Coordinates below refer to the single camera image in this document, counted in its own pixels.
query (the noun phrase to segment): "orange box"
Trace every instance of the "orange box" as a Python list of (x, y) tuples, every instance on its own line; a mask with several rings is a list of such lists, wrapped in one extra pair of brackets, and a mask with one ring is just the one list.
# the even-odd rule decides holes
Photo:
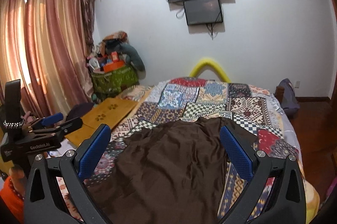
[(117, 51), (111, 52), (111, 58), (112, 58), (112, 62), (116, 63), (119, 61), (119, 57), (118, 57), (118, 53)]
[(103, 67), (103, 70), (104, 70), (105, 73), (108, 73), (110, 71), (119, 69), (119, 68), (123, 67), (124, 65), (125, 65), (124, 61), (118, 61), (118, 62), (115, 62), (115, 63), (108, 63)]

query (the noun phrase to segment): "metal screw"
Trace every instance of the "metal screw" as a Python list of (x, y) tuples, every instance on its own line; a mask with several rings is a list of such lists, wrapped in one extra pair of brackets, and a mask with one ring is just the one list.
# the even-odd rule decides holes
[(72, 157), (74, 155), (75, 151), (74, 150), (68, 150), (67, 152), (65, 152), (65, 155), (67, 157)]
[(294, 155), (289, 155), (289, 159), (290, 159), (291, 161), (295, 161), (295, 160), (296, 160), (296, 157), (295, 157)]
[(266, 153), (265, 151), (262, 151), (262, 150), (258, 150), (256, 152), (256, 154), (260, 157), (260, 158), (264, 158), (266, 156)]
[(42, 158), (43, 158), (43, 155), (38, 154), (38, 155), (36, 155), (35, 160), (41, 160)]

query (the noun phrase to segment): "purple bag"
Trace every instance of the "purple bag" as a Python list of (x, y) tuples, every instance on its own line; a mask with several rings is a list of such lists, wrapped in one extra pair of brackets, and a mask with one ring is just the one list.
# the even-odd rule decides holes
[(292, 83), (288, 78), (282, 80), (279, 86), (284, 87), (284, 95), (281, 103), (287, 117), (292, 117), (299, 110), (300, 105), (296, 100), (295, 92)]

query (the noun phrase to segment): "curtain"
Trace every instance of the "curtain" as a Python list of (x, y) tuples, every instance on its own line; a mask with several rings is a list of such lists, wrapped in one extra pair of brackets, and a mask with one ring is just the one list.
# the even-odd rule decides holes
[(95, 23), (95, 0), (81, 0), (82, 20), (84, 25), (84, 37), (87, 45), (87, 52), (91, 53), (94, 46), (92, 34)]
[(3, 91), (2, 91), (1, 81), (0, 81), (0, 106), (3, 105), (4, 103), (5, 103), (5, 98), (3, 96)]
[(0, 78), (21, 79), (21, 103), (40, 117), (87, 102), (80, 0), (0, 0)]

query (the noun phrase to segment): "cable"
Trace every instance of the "cable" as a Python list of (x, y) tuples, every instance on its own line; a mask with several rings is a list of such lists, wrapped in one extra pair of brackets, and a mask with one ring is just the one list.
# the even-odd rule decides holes
[(185, 15), (185, 7), (182, 7), (182, 8), (176, 13), (176, 17), (177, 17), (177, 19), (182, 19), (182, 18), (184, 17), (184, 15)]
[(221, 9), (220, 9), (220, 12), (219, 12), (218, 16), (217, 16), (216, 19), (215, 19), (215, 22), (214, 22), (214, 23), (211, 23), (211, 28), (209, 28), (208, 24), (206, 24), (206, 27), (207, 27), (207, 29), (208, 29), (209, 32), (210, 32), (209, 35), (211, 36), (212, 41), (213, 41), (213, 39), (218, 35), (218, 33), (216, 33), (216, 35), (215, 35), (215, 37), (214, 37), (214, 35), (213, 35), (213, 28), (215, 27), (216, 21), (218, 20), (220, 14), (221, 14)]
[(172, 4), (175, 4), (175, 5), (180, 6), (180, 7), (183, 7), (183, 6), (184, 6), (183, 4), (178, 4), (178, 2), (175, 2), (175, 3), (172, 3)]

